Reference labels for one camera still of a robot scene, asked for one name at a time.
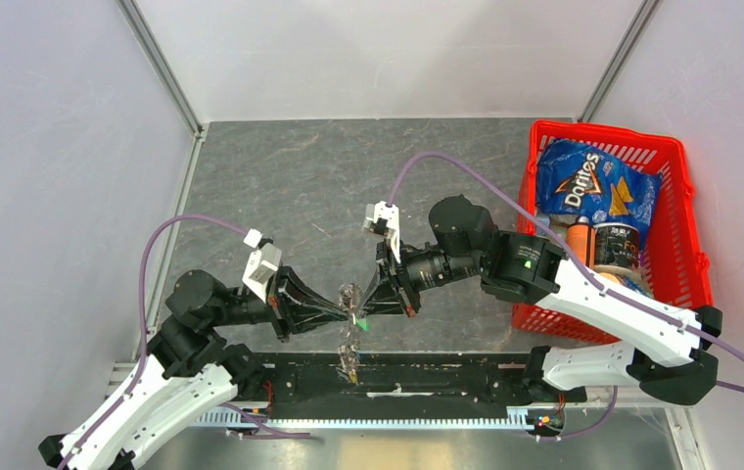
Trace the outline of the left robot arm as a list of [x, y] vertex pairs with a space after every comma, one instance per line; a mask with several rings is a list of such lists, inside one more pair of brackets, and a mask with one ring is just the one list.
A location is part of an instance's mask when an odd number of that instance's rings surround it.
[[169, 317], [143, 347], [119, 387], [79, 427], [38, 449], [53, 469], [137, 469], [165, 441], [207, 410], [269, 394], [266, 369], [244, 344], [218, 330], [268, 324], [286, 340], [330, 322], [345, 308], [309, 289], [288, 266], [255, 289], [231, 288], [203, 270], [176, 282]]

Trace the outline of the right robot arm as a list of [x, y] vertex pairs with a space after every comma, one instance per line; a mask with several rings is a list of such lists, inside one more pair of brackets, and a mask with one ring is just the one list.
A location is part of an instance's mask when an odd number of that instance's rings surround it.
[[719, 362], [709, 346], [721, 330], [718, 309], [643, 296], [542, 237], [497, 228], [486, 208], [463, 196], [437, 202], [429, 222], [435, 242], [415, 248], [400, 240], [397, 207], [367, 206], [363, 226], [380, 237], [363, 300], [367, 314], [411, 317], [423, 291], [478, 277], [501, 301], [553, 310], [614, 337], [606, 346], [533, 348], [522, 374], [533, 400], [581, 387], [635, 386], [657, 400], [693, 405], [717, 385]]

